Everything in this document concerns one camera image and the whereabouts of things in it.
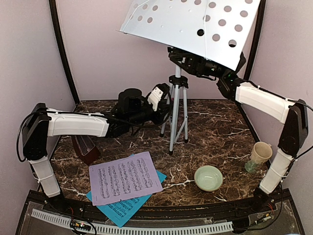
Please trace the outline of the light blue music stand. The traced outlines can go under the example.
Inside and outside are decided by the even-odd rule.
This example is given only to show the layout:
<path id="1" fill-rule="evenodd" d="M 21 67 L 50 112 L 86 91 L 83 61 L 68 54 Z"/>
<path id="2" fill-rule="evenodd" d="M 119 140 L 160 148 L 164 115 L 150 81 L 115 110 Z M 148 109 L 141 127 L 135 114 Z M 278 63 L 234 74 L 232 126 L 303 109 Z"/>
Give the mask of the light blue music stand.
<path id="1" fill-rule="evenodd" d="M 120 32 L 236 70 L 260 0 L 134 0 Z"/>

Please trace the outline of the purple sheet music page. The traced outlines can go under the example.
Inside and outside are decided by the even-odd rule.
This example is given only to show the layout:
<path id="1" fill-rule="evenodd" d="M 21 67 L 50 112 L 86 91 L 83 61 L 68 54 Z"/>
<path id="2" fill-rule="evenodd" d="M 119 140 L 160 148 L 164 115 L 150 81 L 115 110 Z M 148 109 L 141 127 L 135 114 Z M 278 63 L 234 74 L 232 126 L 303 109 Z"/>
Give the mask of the purple sheet music page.
<path id="1" fill-rule="evenodd" d="M 91 202 L 102 206 L 163 190 L 150 152 L 89 167 Z"/>

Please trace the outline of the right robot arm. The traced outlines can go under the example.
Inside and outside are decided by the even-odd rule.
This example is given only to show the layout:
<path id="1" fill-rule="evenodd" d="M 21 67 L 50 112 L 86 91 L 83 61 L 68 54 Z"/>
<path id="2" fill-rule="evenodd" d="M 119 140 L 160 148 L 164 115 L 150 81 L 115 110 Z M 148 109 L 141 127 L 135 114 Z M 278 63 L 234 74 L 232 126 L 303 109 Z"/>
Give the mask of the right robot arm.
<path id="1" fill-rule="evenodd" d="M 268 197 L 279 185 L 283 177 L 300 158 L 298 153 L 308 133 L 309 106 L 303 100 L 291 100 L 267 91 L 252 81 L 237 76 L 246 62 L 243 54 L 236 70 L 217 62 L 207 60 L 199 55 L 176 47 L 168 47 L 169 59 L 190 75 L 198 78 L 217 80 L 222 96 L 236 103 L 251 106 L 280 121 L 282 130 L 278 150 L 263 180 L 255 190 L 258 195 L 250 200 L 250 209 L 261 212 L 268 205 Z"/>

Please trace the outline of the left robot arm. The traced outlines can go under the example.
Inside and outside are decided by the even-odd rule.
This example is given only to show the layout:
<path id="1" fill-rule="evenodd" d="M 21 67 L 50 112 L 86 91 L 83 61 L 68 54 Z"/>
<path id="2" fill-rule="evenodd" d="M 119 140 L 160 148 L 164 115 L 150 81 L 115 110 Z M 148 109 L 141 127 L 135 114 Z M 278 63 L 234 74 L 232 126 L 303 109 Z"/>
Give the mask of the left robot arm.
<path id="1" fill-rule="evenodd" d="M 130 88 L 118 95 L 118 101 L 110 112 L 76 113 L 58 111 L 38 103 L 20 125 L 17 141 L 22 141 L 22 153 L 35 172 L 50 206 L 58 213 L 66 213 L 69 203 L 61 194 L 47 157 L 47 138 L 54 136 L 95 136 L 117 138 L 129 132 L 132 127 L 154 128 L 162 125 L 169 117 L 172 102 L 170 87 L 157 84 L 143 96 L 141 90 Z"/>

